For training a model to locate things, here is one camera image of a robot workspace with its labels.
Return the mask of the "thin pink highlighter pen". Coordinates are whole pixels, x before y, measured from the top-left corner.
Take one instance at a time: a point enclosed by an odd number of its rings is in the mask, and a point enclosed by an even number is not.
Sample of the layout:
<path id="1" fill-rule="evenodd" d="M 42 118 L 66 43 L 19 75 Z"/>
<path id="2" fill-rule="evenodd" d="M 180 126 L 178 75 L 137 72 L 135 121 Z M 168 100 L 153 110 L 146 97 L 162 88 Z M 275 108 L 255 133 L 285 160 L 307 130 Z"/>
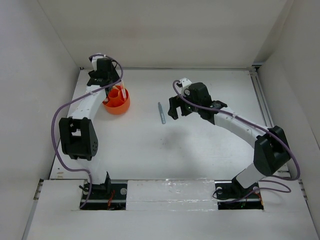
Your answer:
<path id="1" fill-rule="evenodd" d="M 126 89 L 125 89 L 125 85 L 124 85 L 124 81 L 122 80 L 121 81 L 121 93 L 122 93 L 122 97 L 123 97 L 123 100 L 126 101 L 127 100 L 127 94 L 126 94 Z"/>

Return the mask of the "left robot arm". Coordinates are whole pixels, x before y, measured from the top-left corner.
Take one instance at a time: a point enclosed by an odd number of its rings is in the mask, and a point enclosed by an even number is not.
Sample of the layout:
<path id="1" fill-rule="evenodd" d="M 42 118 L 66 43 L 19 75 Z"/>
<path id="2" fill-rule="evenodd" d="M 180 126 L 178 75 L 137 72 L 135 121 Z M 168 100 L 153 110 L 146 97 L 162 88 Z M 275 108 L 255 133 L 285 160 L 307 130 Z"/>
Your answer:
<path id="1" fill-rule="evenodd" d="M 111 180 L 99 161 L 93 159 L 99 147 L 93 120 L 120 77 L 114 66 L 114 59 L 105 54 L 94 54 L 89 60 L 93 70 L 88 73 L 89 81 L 85 91 L 88 96 L 79 101 L 78 107 L 69 117 L 59 120 L 60 144 L 65 155 L 90 171 L 92 180 L 88 182 L 92 183 L 95 194 L 104 199 L 111 194 Z"/>

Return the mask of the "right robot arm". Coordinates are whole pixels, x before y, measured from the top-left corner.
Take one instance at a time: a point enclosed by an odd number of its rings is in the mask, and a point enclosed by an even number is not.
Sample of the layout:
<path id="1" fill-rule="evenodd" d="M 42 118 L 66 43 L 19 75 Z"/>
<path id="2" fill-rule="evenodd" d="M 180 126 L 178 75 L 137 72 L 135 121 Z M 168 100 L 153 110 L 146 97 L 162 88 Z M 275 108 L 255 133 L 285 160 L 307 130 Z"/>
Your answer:
<path id="1" fill-rule="evenodd" d="M 228 105 L 212 100 L 202 82 L 192 83 L 187 78 L 172 84 L 176 96 L 169 99 L 168 115 L 178 119 L 177 109 L 186 117 L 197 113 L 203 120 L 223 128 L 245 141 L 253 149 L 252 163 L 238 173 L 226 190 L 233 197 L 243 197 L 259 181 L 271 177 L 292 159 L 286 135 L 282 128 L 258 125 L 235 113 Z"/>

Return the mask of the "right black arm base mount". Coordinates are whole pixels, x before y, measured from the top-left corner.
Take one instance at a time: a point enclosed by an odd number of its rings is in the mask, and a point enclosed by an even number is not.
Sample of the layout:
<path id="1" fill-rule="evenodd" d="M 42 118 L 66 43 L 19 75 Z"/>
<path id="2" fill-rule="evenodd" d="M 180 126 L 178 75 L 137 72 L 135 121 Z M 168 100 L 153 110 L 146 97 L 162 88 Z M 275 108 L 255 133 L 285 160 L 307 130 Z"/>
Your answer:
<path id="1" fill-rule="evenodd" d="M 215 180 L 212 197 L 217 200 L 218 210 L 263 210 L 258 182 L 243 188 L 235 179 Z"/>

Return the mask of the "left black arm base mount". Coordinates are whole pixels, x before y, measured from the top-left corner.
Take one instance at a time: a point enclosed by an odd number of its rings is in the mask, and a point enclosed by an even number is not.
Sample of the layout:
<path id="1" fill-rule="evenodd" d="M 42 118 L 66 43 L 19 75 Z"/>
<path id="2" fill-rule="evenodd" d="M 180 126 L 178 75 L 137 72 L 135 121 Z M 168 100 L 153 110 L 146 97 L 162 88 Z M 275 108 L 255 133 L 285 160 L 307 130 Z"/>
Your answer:
<path id="1" fill-rule="evenodd" d="M 92 191 L 88 201 L 87 192 L 82 193 L 79 207 L 92 211 L 124 211 L 126 210 L 128 183 L 126 181 L 111 182 L 110 193 Z"/>

